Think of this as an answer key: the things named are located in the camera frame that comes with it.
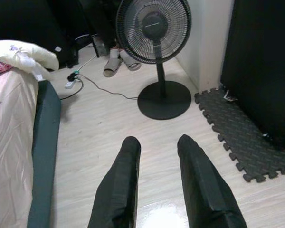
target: black round base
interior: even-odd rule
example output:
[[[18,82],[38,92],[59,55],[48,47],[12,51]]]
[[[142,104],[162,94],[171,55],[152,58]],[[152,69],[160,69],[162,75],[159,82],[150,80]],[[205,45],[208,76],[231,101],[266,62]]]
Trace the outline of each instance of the black round base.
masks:
[[[147,86],[138,97],[141,112],[155,120],[169,120],[187,111],[191,104],[190,91],[182,84],[166,81],[166,98],[161,98],[159,83]]]

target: wooden floor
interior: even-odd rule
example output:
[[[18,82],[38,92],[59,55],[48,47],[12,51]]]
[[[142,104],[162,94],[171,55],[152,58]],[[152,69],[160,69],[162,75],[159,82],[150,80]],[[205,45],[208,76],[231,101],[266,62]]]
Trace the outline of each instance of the wooden floor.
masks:
[[[80,52],[80,63],[94,56],[92,48]],[[127,96],[137,96],[156,81],[156,68],[143,65],[130,72],[122,65],[113,78],[103,77],[106,58],[93,60],[81,71],[100,87]],[[164,64],[167,79],[197,91],[176,59]],[[67,76],[77,69],[55,72],[53,85],[61,97]],[[229,184],[250,228],[285,227],[285,176],[258,184],[247,183],[229,158],[217,134],[212,131],[198,106],[192,102],[182,116],[167,121],[142,115],[136,101],[97,90],[84,80],[78,95],[62,102],[57,163],[52,206],[55,228],[85,228],[90,219],[96,189],[111,167],[123,139],[135,136],[142,145],[139,176],[137,228],[187,228],[177,141],[191,136],[204,149]]]

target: white pillow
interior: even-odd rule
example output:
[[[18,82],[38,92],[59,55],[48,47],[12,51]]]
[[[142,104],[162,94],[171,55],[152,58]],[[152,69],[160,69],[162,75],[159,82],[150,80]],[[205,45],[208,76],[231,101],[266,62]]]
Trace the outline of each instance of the white pillow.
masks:
[[[51,79],[51,74],[45,68],[59,69],[54,53],[38,45],[16,40],[0,40],[0,62],[33,73],[38,81]]]

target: foam floor mat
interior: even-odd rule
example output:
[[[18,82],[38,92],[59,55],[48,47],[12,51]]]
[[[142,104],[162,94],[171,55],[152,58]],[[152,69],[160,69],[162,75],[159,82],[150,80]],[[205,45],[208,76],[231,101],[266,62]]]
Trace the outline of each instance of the foam floor mat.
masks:
[[[243,178],[260,183],[266,175],[271,179],[278,177],[277,171],[285,174],[285,149],[279,150],[265,140],[237,103],[226,101],[224,95],[222,88],[211,89],[195,94],[195,102],[204,110],[208,123],[214,124],[212,129],[219,133],[218,139],[225,141],[225,150],[231,150],[230,158],[237,159],[237,169],[246,172]]]

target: gray slipper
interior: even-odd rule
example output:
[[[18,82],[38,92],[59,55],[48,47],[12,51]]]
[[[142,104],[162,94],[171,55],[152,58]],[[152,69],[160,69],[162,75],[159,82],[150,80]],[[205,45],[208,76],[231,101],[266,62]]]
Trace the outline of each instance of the gray slipper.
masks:
[[[136,71],[142,67],[142,64],[129,56],[125,50],[120,52],[120,57],[123,59],[125,65],[130,71]]]
[[[104,68],[104,76],[113,77],[114,75],[116,75],[121,64],[122,64],[122,60],[119,57],[118,49],[111,50],[110,59]]]

